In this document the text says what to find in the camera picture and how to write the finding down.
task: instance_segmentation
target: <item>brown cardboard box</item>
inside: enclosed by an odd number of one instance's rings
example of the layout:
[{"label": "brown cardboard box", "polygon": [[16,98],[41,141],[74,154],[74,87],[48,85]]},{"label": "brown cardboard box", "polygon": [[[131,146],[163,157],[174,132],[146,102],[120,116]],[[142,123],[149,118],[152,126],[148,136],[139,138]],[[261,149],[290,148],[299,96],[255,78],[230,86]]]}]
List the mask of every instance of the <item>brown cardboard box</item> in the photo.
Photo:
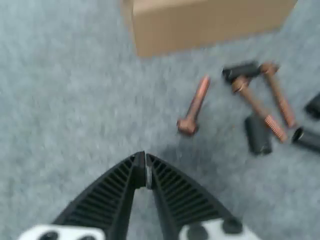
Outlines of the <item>brown cardboard box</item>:
[{"label": "brown cardboard box", "polygon": [[138,56],[213,44],[280,27],[296,0],[122,0]]}]

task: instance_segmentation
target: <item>gray carpet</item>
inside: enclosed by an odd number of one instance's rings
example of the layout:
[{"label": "gray carpet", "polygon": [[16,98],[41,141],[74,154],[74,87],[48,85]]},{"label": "gray carpet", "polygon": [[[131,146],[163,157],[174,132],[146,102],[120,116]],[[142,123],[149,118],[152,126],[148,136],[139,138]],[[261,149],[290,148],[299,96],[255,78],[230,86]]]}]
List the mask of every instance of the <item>gray carpet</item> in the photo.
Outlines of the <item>gray carpet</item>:
[{"label": "gray carpet", "polygon": [[[320,132],[303,111],[320,91],[319,9],[318,0],[300,0],[279,32],[138,59],[116,0],[1,0],[1,239],[50,223],[140,150],[196,179],[262,239],[318,239],[319,155],[273,138],[271,155],[253,157],[243,129],[251,109],[221,70],[250,59],[278,62],[298,121]],[[204,74],[213,83],[200,130],[186,139],[176,120]],[[281,121],[265,81],[251,87]],[[135,194],[128,239],[163,239],[146,190]]]}]

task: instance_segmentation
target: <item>black cylinder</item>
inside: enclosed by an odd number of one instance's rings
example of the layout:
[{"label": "black cylinder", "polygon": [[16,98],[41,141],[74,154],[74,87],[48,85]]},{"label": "black cylinder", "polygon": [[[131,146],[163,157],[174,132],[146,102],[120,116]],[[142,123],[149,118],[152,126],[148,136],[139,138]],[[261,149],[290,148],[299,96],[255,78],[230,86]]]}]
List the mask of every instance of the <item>black cylinder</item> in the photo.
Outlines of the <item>black cylinder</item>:
[{"label": "black cylinder", "polygon": [[222,75],[225,81],[232,84],[235,79],[240,76],[246,78],[257,77],[261,73],[258,63],[256,61],[246,62],[237,66],[225,67],[222,71]]},{"label": "black cylinder", "polygon": [[315,120],[320,120],[320,93],[305,106],[305,110]]},{"label": "black cylinder", "polygon": [[306,130],[303,127],[299,127],[295,131],[292,143],[320,153],[320,134]]},{"label": "black cylinder", "polygon": [[244,127],[250,151],[255,155],[267,155],[272,152],[270,134],[264,121],[252,114],[244,121]]}]

